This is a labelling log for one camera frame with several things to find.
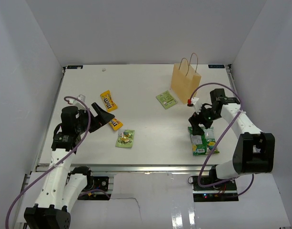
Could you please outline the green chips bag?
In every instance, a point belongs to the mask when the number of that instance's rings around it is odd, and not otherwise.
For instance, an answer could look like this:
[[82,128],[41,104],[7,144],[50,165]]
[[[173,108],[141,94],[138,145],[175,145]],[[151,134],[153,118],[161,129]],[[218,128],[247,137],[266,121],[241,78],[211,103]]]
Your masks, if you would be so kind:
[[204,131],[203,135],[193,135],[192,127],[188,127],[191,138],[193,156],[203,156],[209,154],[216,144],[216,140],[214,137],[214,128],[210,127],[206,129],[204,126],[202,126],[201,128]]

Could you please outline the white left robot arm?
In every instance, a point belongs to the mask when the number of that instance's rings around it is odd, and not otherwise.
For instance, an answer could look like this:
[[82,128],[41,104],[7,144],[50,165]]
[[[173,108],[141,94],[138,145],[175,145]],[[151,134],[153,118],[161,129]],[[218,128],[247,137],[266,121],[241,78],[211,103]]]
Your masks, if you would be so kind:
[[24,218],[31,229],[68,229],[70,211],[83,190],[94,185],[89,167],[70,171],[78,146],[87,133],[92,133],[115,116],[92,104],[97,113],[75,105],[61,111],[61,123],[54,130],[48,174],[33,207],[25,209]]

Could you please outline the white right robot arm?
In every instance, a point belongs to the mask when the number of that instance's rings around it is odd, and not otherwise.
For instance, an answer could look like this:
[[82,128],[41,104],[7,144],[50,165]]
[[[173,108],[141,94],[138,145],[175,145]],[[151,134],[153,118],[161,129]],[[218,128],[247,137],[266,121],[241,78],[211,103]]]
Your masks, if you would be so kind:
[[275,137],[255,126],[242,110],[239,99],[227,97],[222,88],[210,92],[211,103],[201,104],[199,98],[188,100],[195,112],[189,118],[193,135],[204,134],[217,119],[224,119],[237,139],[232,159],[214,165],[209,172],[208,183],[220,190],[226,181],[243,175],[271,173],[274,163]]

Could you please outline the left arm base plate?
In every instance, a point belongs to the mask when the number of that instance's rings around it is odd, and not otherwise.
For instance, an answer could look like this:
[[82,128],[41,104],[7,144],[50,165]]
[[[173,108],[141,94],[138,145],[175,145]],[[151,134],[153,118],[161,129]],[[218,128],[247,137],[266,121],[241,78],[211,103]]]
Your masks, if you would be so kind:
[[91,176],[89,184],[82,190],[78,200],[109,200],[109,177]]

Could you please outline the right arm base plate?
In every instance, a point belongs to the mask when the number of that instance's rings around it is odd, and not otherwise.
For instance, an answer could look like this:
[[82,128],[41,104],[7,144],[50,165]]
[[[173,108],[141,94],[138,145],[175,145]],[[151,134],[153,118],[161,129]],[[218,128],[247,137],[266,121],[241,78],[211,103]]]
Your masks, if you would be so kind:
[[197,202],[228,202],[239,201],[235,181],[228,181],[212,187],[200,187],[197,183],[198,176],[190,176],[187,180],[193,189],[193,200]]

